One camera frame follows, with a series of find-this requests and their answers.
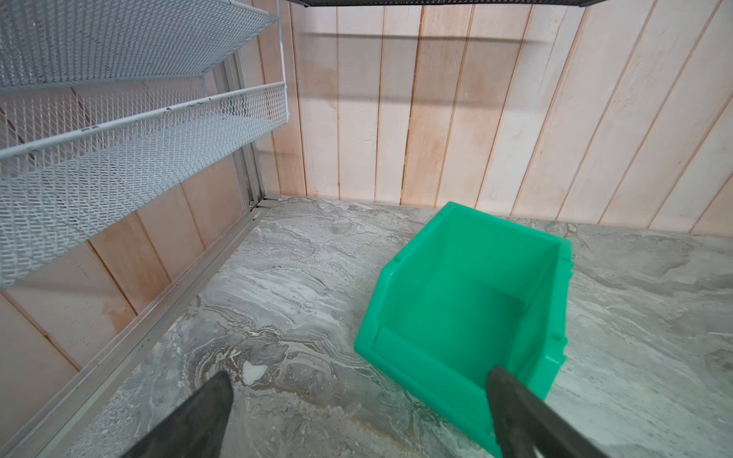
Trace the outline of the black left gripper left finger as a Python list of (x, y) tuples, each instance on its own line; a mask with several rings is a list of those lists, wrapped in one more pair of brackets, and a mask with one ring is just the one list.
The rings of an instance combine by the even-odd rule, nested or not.
[(220, 371), (122, 457), (219, 457), (233, 401), (230, 375)]

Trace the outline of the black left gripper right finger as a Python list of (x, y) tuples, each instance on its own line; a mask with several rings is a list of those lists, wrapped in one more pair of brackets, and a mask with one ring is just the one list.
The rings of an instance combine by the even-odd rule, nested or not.
[(505, 368), (489, 372), (486, 395), (502, 457), (605, 456)]

